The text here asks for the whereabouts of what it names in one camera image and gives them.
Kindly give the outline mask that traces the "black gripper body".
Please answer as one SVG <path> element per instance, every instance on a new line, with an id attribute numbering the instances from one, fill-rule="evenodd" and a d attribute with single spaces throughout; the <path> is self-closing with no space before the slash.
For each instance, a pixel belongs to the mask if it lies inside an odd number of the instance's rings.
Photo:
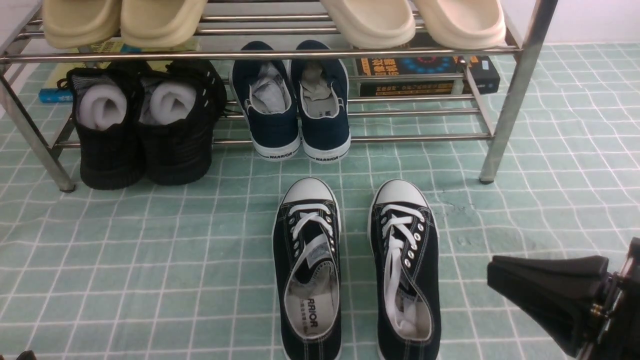
<path id="1" fill-rule="evenodd" d="M 578 360 L 638 360 L 639 354 L 639 250 L 634 237 L 620 271 L 608 276 L 603 305 L 595 303 L 590 314 L 598 325 L 594 338 L 578 352 Z"/>

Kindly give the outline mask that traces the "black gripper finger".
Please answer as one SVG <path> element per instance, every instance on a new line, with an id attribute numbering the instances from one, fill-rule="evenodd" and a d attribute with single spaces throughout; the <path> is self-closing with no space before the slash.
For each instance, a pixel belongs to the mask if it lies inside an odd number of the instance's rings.
<path id="1" fill-rule="evenodd" d="M 590 306 L 599 296 L 609 263 L 599 255 L 572 259 L 496 255 L 487 265 L 487 284 L 518 306 Z"/>

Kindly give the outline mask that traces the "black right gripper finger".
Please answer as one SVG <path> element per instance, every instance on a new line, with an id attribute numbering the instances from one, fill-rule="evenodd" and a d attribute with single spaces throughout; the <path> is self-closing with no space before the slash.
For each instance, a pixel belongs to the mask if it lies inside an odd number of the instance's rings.
<path id="1" fill-rule="evenodd" d="M 571 357 L 577 357 L 589 333 L 591 309 L 599 285 L 493 285 L 514 303 Z"/>

